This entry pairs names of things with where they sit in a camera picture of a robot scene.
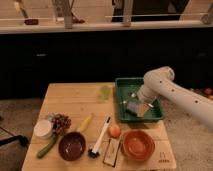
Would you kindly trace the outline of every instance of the brown bowl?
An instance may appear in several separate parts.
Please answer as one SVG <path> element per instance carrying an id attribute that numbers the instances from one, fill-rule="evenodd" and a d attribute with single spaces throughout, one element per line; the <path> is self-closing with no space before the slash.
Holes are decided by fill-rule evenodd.
<path id="1" fill-rule="evenodd" d="M 77 160 L 84 152 L 86 141 L 78 132 L 70 132 L 59 143 L 59 153 L 64 160 Z"/>
<path id="2" fill-rule="evenodd" d="M 146 161 L 155 150 L 153 139 L 144 131 L 131 130 L 123 136 L 124 154 L 131 160 Z"/>

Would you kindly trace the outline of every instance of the green tray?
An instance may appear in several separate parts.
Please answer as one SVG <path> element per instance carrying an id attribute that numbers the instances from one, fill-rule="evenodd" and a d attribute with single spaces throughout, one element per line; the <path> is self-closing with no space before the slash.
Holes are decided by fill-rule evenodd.
<path id="1" fill-rule="evenodd" d="M 143 117 L 137 117 L 126 110 L 124 102 L 137 100 L 137 98 L 131 97 L 131 93 L 137 93 L 143 84 L 143 78 L 117 78 L 115 84 L 119 110 L 118 117 L 121 122 L 155 122 L 164 118 L 159 98 L 152 103 L 154 107 L 150 108 Z"/>

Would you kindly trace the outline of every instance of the wooden tabletop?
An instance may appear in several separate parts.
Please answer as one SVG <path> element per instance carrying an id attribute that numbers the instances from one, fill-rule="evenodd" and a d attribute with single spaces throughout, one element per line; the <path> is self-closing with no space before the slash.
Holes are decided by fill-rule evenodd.
<path id="1" fill-rule="evenodd" d="M 101 97 L 100 89 L 103 86 L 111 89 L 108 99 Z M 58 152 L 58 143 L 62 138 L 60 137 L 51 151 L 42 159 L 38 159 L 36 158 L 37 152 L 46 146 L 49 140 L 39 139 L 33 134 L 23 164 L 23 171 L 158 170 L 176 168 L 176 161 L 163 121 L 145 124 L 119 122 L 114 83 L 50 84 L 38 120 L 45 118 L 50 113 L 66 114 L 71 118 L 72 125 L 68 132 L 76 130 L 84 118 L 93 113 L 94 117 L 91 123 L 82 133 L 86 139 L 86 150 L 78 160 L 65 161 Z M 107 116 L 112 118 L 112 123 L 116 122 L 120 125 L 122 133 L 132 128 L 142 129 L 154 139 L 155 151 L 148 161 L 144 163 L 129 161 L 119 149 L 115 167 L 103 164 L 104 152 L 109 142 L 107 133 L 104 135 L 101 144 L 102 153 L 100 157 L 96 159 L 88 157 L 87 151 L 96 142 Z"/>

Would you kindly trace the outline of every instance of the egg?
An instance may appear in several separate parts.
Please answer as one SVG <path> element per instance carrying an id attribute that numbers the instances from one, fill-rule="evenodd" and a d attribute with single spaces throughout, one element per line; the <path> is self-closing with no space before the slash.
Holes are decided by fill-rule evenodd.
<path id="1" fill-rule="evenodd" d="M 112 138 L 118 138 L 121 135 L 121 128 L 118 124 L 111 124 L 108 128 L 108 132 L 110 137 Z"/>
<path id="2" fill-rule="evenodd" d="M 209 95 L 208 99 L 213 100 L 213 95 Z"/>

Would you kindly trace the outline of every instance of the orange bowl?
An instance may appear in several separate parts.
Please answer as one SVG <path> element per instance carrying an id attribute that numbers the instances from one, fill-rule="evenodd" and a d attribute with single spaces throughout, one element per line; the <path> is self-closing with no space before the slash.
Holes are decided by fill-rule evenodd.
<path id="1" fill-rule="evenodd" d="M 133 129 L 123 136 L 124 154 L 131 160 L 146 161 L 155 150 L 154 140 L 144 131 Z"/>

